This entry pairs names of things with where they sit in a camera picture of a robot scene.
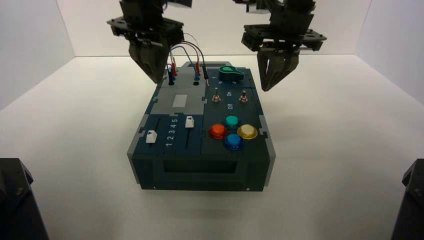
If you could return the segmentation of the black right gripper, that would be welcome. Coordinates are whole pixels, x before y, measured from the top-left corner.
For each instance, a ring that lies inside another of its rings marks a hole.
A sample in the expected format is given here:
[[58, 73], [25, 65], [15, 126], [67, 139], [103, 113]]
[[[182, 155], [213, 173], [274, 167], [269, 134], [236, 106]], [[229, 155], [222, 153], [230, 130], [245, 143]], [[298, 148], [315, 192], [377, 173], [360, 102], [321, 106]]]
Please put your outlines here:
[[269, 24], [245, 25], [241, 43], [257, 53], [261, 88], [269, 91], [299, 64], [301, 50], [319, 51], [327, 38], [312, 29], [283, 33]]

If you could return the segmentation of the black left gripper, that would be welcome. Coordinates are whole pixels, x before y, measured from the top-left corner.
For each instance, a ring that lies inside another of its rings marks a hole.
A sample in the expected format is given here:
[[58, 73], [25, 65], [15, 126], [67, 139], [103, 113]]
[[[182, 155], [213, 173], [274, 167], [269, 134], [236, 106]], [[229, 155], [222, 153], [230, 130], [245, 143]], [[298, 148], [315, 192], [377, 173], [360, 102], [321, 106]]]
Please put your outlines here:
[[[108, 20], [107, 24], [110, 25], [113, 35], [129, 41], [128, 52], [132, 60], [155, 84], [161, 83], [169, 45], [176, 45], [185, 40], [184, 24], [163, 18], [161, 22], [136, 25], [127, 23], [122, 16]], [[150, 43], [151, 48], [138, 41]]]

